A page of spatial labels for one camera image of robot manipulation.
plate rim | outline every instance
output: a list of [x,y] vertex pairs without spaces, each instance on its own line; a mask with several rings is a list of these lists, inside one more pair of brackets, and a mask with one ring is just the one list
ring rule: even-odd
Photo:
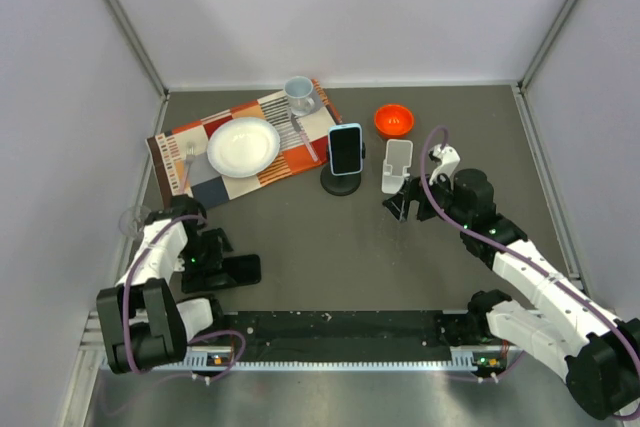
[[[218,167],[218,165],[216,165],[216,162],[214,160],[212,160],[212,150],[211,150],[211,144],[214,142],[214,139],[216,137],[216,135],[220,135],[220,133],[224,132],[224,130],[229,129],[229,125],[232,123],[238,123],[238,122],[251,122],[251,123],[255,123],[255,124],[266,124],[265,128],[266,130],[271,131],[271,133],[274,135],[275,139],[276,139],[276,145],[274,148],[275,154],[273,155],[273,158],[269,161],[269,163],[262,168],[256,168],[256,169],[252,169],[251,171],[247,171],[247,172],[251,172],[251,173],[246,173],[243,174],[241,176],[238,175],[229,175],[227,173],[222,172]],[[231,119],[228,122],[225,122],[224,124],[222,124],[220,127],[218,127],[213,134],[211,135],[211,137],[209,138],[209,141],[207,142],[207,160],[209,161],[209,164],[211,165],[211,167],[213,167],[213,169],[218,172],[220,175],[223,175],[225,177],[230,177],[232,179],[246,179],[247,177],[253,177],[256,174],[259,174],[260,172],[263,172],[264,170],[268,169],[269,166],[273,163],[273,161],[276,159],[276,157],[278,157],[278,154],[280,154],[280,134],[278,133],[278,130],[271,124],[269,123],[267,120],[262,119],[260,117],[240,117],[237,119]]]

bowl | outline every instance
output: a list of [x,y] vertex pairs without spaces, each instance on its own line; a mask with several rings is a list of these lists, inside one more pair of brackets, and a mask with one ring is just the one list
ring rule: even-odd
[[380,107],[373,121],[378,133],[385,139],[401,139],[413,128],[413,114],[404,105],[386,104]]

light blue mug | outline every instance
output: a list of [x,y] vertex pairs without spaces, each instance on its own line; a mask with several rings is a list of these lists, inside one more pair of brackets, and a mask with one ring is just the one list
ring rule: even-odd
[[316,109],[316,103],[311,97],[313,82],[306,77],[297,76],[284,84],[284,93],[289,101],[293,115],[298,117],[308,115]]

phone screen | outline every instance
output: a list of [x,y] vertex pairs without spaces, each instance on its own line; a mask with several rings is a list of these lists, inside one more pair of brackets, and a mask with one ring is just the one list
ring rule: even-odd
[[362,169],[360,129],[357,127],[336,129],[329,132],[329,136],[333,173],[339,175],[360,172]]

white plastic holder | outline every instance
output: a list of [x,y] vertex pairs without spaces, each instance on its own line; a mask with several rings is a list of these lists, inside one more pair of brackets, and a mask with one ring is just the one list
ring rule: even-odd
[[387,141],[387,151],[382,162],[382,192],[398,193],[404,181],[409,178],[412,158],[413,142],[397,139]]

